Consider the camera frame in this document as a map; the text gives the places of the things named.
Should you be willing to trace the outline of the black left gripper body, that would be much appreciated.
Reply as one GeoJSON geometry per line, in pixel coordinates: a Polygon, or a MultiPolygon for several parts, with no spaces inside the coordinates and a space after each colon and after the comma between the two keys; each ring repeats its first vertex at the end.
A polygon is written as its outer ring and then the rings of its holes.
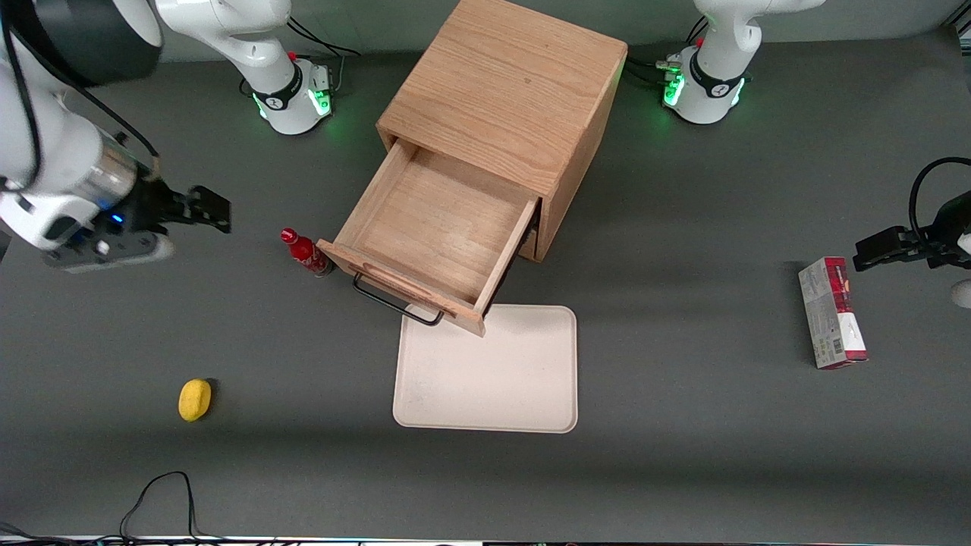
{"type": "Polygon", "coordinates": [[[947,201],[933,222],[920,228],[925,238],[925,260],[931,269],[945,265],[969,270],[969,251],[960,245],[961,237],[969,235],[970,193],[962,193],[947,201]]]}

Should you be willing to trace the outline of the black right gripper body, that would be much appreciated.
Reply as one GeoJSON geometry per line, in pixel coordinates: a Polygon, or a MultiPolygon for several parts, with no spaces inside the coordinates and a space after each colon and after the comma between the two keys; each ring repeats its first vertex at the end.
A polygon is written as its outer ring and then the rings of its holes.
{"type": "Polygon", "coordinates": [[[187,197],[163,180],[136,180],[128,196],[97,215],[97,240],[108,244],[156,245],[166,224],[191,225],[187,197]]]}

